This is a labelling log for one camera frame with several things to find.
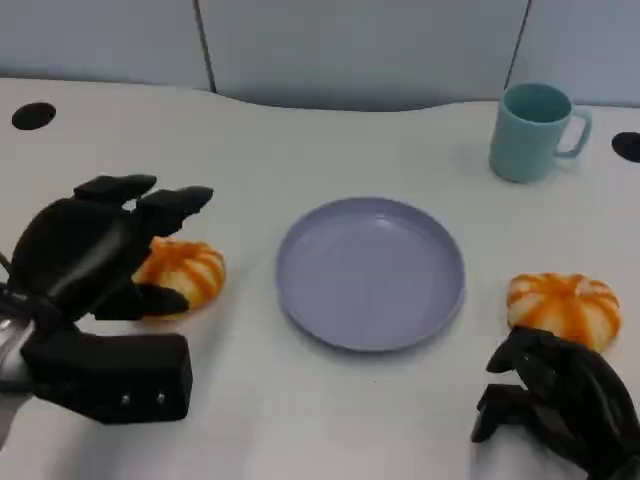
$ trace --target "hole in table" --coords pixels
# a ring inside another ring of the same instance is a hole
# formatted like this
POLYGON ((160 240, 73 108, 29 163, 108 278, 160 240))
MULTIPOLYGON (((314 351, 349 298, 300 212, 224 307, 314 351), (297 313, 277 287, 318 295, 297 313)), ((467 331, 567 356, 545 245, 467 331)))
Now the hole in table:
POLYGON ((29 103, 15 111, 11 123, 18 130, 37 130, 48 125, 55 116, 56 108, 50 103, 29 103))
POLYGON ((640 133, 622 132, 611 141, 613 150, 625 160, 640 163, 640 133))

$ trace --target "orange pumpkin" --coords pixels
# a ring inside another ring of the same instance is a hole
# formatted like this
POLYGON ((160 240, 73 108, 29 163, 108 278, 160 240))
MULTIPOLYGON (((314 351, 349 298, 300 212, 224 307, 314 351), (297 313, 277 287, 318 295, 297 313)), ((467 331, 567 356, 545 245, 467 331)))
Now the orange pumpkin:
POLYGON ((189 310, 193 310, 213 300, 222 289, 224 259, 202 242, 155 237, 151 255, 134 274, 133 281, 176 290, 189 301, 189 310))
POLYGON ((620 305, 603 282, 584 275, 518 275, 509 284, 511 328, 539 328, 601 352, 618 334, 620 305))

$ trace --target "white wall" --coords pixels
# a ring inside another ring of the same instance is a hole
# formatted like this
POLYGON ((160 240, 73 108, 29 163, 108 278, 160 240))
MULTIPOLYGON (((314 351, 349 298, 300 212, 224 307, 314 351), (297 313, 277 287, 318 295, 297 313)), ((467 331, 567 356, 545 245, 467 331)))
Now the white wall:
POLYGON ((191 0, 1 0, 0 75, 209 88, 191 0))
POLYGON ((393 110, 496 98, 526 0, 201 0, 218 93, 393 110))
POLYGON ((640 105, 639 47, 638 0, 533 0, 511 83, 553 83, 579 103, 640 105))

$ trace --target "robotic hand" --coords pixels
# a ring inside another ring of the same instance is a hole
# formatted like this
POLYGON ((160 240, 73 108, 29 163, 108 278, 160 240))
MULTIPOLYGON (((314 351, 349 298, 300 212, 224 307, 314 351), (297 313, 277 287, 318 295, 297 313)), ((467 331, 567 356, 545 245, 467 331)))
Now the robotic hand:
POLYGON ((541 330, 517 328, 487 371, 515 370, 527 389, 490 384, 471 436, 484 442, 499 425, 523 425, 591 480, 640 479, 640 425, 624 384, 597 353, 541 330))
POLYGON ((180 335, 99 337, 75 322, 137 320, 188 308, 179 293, 136 285, 154 236, 200 211, 213 191, 158 190, 148 175, 97 177, 42 210, 0 283, 0 448, 35 395, 103 423, 179 420, 189 408, 189 348, 180 335), (129 211, 123 205, 136 200, 129 211))

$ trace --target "tabletop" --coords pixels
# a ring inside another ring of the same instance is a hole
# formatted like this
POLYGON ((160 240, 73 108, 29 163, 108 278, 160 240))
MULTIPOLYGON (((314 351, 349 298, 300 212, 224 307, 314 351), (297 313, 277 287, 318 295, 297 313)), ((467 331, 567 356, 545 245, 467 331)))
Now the tabletop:
MULTIPOLYGON (((516 185, 487 163, 494 102, 397 113, 279 109, 171 87, 0 81, 0 251, 32 216, 100 173, 213 187, 179 237, 219 249, 221 296, 172 328, 189 340, 191 410, 177 423, 106 427, 33 399, 0 454, 0 479, 578 479, 519 429, 472 445, 484 367, 508 334, 506 286, 520 272, 608 282, 624 318, 605 353, 637 402, 640 165, 611 149, 640 111, 594 107, 581 158, 516 185), (11 115, 57 115, 20 131, 11 115), (467 297, 449 328, 394 355, 324 347, 283 316, 275 254, 287 228, 352 196, 407 202, 438 219, 466 262, 467 297)), ((84 319, 83 329, 140 332, 84 319)), ((505 381, 517 381, 507 374, 505 381)))

